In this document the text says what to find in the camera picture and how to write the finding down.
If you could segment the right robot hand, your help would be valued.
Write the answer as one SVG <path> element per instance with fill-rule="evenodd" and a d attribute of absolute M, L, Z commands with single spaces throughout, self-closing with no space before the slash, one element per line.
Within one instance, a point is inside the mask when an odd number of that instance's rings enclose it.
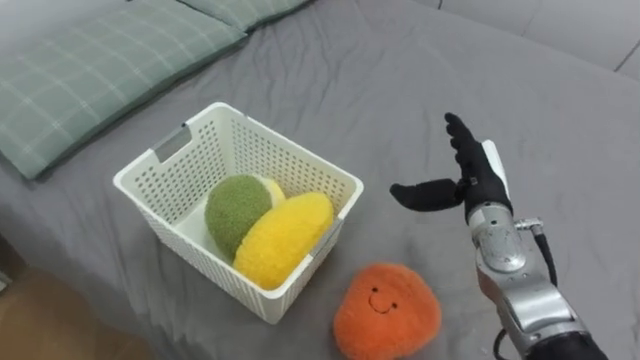
<path fill-rule="evenodd" d="M 511 216 L 513 206 L 504 183 L 491 168 L 483 146 L 475 139 L 465 123 L 453 113 L 446 113 L 446 132 L 450 145 L 456 151 L 455 161 L 461 169 L 461 178 L 430 180 L 415 185 L 394 183 L 389 192 L 403 207 L 417 212 L 436 212 L 464 204 L 465 216 L 487 203 L 506 207 Z"/>

